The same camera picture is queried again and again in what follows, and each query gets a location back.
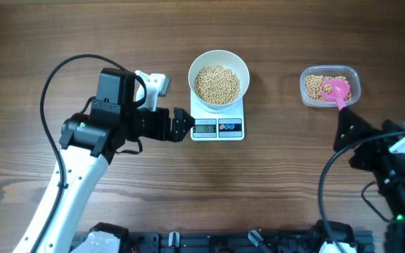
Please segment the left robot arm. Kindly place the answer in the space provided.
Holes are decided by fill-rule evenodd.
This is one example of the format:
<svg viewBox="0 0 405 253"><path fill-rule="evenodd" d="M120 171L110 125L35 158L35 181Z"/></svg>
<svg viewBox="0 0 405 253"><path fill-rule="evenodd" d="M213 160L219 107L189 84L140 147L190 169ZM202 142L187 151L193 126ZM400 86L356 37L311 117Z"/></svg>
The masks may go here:
<svg viewBox="0 0 405 253"><path fill-rule="evenodd" d="M146 97L134 98L136 84L147 87L133 72L103 69L91 112L64 121L56 168L16 252L67 252L91 193L126 141L180 142L194 127L181 108L173 118L146 108Z"/></svg>

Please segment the pile of dried soybeans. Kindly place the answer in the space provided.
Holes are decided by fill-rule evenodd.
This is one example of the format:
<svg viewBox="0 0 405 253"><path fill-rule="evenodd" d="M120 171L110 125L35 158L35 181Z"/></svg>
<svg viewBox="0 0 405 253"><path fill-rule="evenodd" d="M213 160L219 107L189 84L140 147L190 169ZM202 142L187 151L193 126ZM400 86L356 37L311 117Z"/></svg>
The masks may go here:
<svg viewBox="0 0 405 253"><path fill-rule="evenodd" d="M308 96L312 100L325 101L325 99L321 95L321 91L323 91L322 83L324 83L329 79L339 79L346 82L347 84L349 83L347 81L347 78L343 76L331 77L331 76L310 74L304 78L305 91L307 92Z"/></svg>

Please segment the clear plastic container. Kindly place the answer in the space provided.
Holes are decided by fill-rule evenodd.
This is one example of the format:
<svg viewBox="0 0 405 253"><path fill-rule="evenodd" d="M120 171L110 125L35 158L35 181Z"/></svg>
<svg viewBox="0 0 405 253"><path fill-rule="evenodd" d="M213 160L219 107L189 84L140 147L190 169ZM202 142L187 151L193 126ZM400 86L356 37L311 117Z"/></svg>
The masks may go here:
<svg viewBox="0 0 405 253"><path fill-rule="evenodd" d="M361 97L358 73L346 65L318 65L307 68L300 76L302 102L309 107L338 106L342 96L345 105Z"/></svg>

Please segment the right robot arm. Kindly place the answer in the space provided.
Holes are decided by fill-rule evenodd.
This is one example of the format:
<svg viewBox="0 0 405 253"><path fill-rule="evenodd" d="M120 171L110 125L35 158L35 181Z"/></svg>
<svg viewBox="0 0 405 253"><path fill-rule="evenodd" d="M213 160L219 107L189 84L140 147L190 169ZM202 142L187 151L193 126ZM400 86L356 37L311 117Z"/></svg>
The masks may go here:
<svg viewBox="0 0 405 253"><path fill-rule="evenodd" d="M353 150L350 167L374 175L378 192L385 198L393 215L386 220L385 251L405 252L405 121L403 126L399 126L386 120L381 129L375 129L353 110L344 107L339 111L333 150L335 153L323 168L318 186L321 221L332 250L346 252L347 246L334 233L327 219L323 202L324 184L335 161Z"/></svg>

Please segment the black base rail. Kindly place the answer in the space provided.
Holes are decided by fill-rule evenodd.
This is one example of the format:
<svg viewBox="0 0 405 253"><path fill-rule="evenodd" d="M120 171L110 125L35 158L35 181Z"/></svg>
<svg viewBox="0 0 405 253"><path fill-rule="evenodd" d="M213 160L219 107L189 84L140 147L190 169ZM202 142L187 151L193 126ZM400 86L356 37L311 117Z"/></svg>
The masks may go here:
<svg viewBox="0 0 405 253"><path fill-rule="evenodd" d="M263 233L264 244L271 252L318 252L318 248L309 245L306 231L287 231L285 233ZM150 253L260 253L263 250L255 246L243 233L182 233L179 245L169 245L169 235L157 232L131 232L128 240L128 252Z"/></svg>

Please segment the white bowl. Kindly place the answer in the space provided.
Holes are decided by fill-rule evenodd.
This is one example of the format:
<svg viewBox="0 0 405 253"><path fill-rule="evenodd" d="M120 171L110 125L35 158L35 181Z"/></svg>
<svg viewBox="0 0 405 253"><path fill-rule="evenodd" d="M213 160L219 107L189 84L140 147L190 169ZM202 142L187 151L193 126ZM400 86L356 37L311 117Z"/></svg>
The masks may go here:
<svg viewBox="0 0 405 253"><path fill-rule="evenodd" d="M249 88L250 71L240 56L212 50L192 62L188 84L196 101L211 110L222 110L243 98Z"/></svg>

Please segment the soybeans in pink scoop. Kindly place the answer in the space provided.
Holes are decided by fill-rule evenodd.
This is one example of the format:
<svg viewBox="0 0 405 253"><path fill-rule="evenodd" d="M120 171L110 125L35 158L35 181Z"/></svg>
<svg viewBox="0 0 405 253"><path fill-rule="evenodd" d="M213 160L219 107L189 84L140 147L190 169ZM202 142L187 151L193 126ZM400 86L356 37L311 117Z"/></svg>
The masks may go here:
<svg viewBox="0 0 405 253"><path fill-rule="evenodd" d="M333 87L331 84L326 84L323 86L323 91L325 94L330 94L333 91Z"/></svg>

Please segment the white kitchen scale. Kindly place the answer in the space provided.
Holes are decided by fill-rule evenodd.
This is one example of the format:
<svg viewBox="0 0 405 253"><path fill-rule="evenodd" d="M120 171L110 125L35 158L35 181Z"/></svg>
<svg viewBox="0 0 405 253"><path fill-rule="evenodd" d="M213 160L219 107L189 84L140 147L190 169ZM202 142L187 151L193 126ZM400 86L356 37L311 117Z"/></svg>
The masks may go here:
<svg viewBox="0 0 405 253"><path fill-rule="evenodd" d="M191 116L195 126L191 130L193 141L241 141L245 138L243 99L220 110L202 104L191 92Z"/></svg>

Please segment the soybeans in white bowl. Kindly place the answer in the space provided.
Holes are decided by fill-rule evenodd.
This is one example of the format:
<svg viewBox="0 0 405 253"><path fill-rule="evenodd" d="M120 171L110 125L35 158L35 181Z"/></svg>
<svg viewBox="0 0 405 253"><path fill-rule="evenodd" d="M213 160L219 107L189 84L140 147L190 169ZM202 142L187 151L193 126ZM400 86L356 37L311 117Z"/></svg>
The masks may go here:
<svg viewBox="0 0 405 253"><path fill-rule="evenodd" d="M240 80L231 69L221 65L204 67L195 78L196 95L213 105L234 102L240 92Z"/></svg>

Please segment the pink measuring scoop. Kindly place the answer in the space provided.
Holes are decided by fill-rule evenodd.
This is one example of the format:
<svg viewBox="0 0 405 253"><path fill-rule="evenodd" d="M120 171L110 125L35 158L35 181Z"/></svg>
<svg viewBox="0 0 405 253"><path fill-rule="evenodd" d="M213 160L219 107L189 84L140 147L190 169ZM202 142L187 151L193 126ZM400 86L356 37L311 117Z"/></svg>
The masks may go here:
<svg viewBox="0 0 405 253"><path fill-rule="evenodd" d="M345 99L348 97L350 92L350 86L346 82L339 79L329 79L322 83L322 86L326 84L331 84L334 88L334 91L330 94L325 94L324 91L321 91L321 95L325 101L334 101L337 103L339 110L346 107Z"/></svg>

